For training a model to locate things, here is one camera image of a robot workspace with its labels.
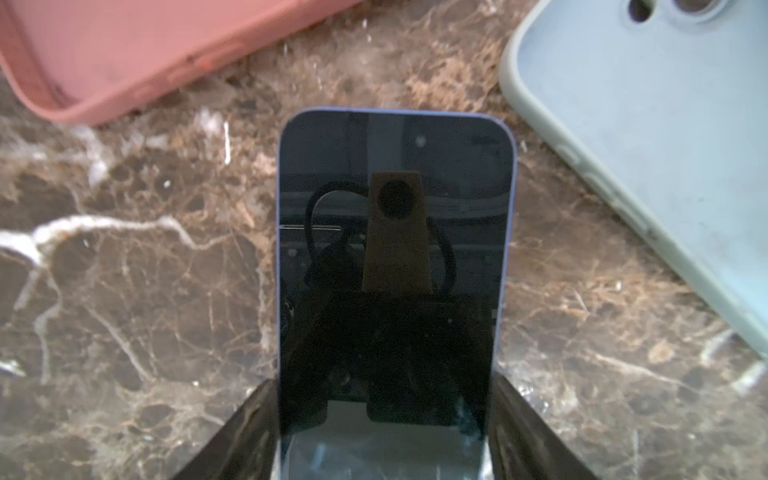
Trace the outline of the pink phone case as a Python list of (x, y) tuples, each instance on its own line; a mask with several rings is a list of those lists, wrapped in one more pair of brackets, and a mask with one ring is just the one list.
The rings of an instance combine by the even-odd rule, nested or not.
[(349, 1), (4, 1), (1, 66), (48, 121), (98, 125), (351, 7)]

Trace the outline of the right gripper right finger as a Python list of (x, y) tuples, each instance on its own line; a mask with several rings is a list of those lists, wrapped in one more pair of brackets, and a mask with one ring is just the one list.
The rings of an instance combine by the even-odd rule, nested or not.
[(488, 443), (497, 480), (596, 480), (509, 380), (492, 376)]

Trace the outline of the blue phone black screen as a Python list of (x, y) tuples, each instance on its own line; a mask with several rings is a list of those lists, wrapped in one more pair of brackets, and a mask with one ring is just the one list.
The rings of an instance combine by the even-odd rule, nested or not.
[(313, 108), (279, 141), (284, 479), (478, 479), (516, 148), (498, 119)]

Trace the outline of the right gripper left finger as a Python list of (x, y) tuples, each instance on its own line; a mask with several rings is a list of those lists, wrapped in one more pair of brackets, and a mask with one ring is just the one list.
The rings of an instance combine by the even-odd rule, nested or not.
[(269, 480), (278, 440), (277, 383), (267, 380), (173, 479)]

